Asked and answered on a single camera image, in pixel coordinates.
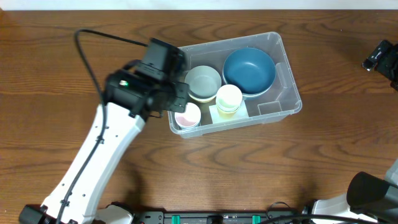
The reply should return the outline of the pink cup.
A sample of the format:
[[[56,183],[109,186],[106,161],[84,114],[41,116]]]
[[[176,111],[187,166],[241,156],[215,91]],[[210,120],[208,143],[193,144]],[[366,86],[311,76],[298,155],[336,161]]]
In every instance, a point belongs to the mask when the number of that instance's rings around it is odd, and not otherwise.
[[[176,123],[183,129],[192,128],[199,124],[201,111],[194,103],[187,103],[183,113],[175,113]]]

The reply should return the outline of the small light grey bowl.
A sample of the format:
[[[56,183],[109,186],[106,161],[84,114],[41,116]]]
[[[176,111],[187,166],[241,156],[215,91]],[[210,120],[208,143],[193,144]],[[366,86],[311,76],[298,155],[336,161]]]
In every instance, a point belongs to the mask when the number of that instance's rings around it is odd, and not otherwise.
[[[191,69],[184,82],[189,84],[188,94],[197,98],[216,95],[222,84],[220,74],[214,68],[205,65]]]

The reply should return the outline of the small yellow bowl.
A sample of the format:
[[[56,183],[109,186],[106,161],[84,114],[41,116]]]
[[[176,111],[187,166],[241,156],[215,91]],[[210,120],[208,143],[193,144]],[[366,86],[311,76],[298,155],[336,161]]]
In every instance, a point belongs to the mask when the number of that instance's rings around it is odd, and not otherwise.
[[[197,98],[197,97],[195,97],[195,96],[193,96],[193,95],[189,95],[190,96],[190,98],[192,98],[193,100],[195,100],[195,101],[197,101],[197,102],[199,102],[199,103],[207,103],[207,102],[210,102],[210,101],[212,101],[215,97],[216,97],[216,95],[213,95],[213,96],[211,96],[211,97],[209,97],[209,98]]]

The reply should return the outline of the yellow cup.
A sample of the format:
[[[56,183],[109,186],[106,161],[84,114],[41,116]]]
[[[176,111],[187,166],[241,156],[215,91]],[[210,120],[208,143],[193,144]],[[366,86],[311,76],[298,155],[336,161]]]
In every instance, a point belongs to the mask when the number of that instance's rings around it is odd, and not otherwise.
[[[219,114],[220,118],[222,118],[222,119],[231,119],[236,114],[236,112],[238,110],[239,109],[236,109],[234,111],[223,111],[223,110],[217,108],[218,114]]]

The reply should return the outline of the cream white cup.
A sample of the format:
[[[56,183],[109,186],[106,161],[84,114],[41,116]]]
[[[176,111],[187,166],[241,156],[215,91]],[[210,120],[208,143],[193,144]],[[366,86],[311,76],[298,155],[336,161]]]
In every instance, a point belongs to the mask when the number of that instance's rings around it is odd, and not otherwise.
[[[243,94],[235,85],[223,85],[216,94],[216,104],[220,104],[227,108],[240,106],[242,100]]]

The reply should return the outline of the green cup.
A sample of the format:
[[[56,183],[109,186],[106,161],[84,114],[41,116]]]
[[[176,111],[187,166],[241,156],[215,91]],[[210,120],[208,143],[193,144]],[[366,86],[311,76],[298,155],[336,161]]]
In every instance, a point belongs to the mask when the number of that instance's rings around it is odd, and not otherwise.
[[[221,113],[227,113],[227,114],[235,113],[240,108],[240,106],[234,106],[232,108],[227,108],[220,104],[216,104],[216,107]]]

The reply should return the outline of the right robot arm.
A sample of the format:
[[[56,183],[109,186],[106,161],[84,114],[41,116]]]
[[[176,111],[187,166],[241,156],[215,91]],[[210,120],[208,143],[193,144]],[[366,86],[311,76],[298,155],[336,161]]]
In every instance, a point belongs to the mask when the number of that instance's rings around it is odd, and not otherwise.
[[[375,70],[397,89],[397,45],[382,40],[362,63],[367,71]],[[316,200],[306,206],[306,215],[328,215],[355,221],[397,223],[397,162],[383,179],[366,172],[356,174],[347,193],[327,200]]]

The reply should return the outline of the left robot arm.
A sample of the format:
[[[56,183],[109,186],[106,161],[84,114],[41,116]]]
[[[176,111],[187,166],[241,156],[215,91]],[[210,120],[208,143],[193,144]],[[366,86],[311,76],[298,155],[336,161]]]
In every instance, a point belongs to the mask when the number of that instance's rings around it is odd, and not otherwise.
[[[41,205],[26,205],[19,223],[91,223],[115,168],[153,111],[184,112],[183,72],[154,75],[120,69],[105,81],[103,103],[63,179]]]

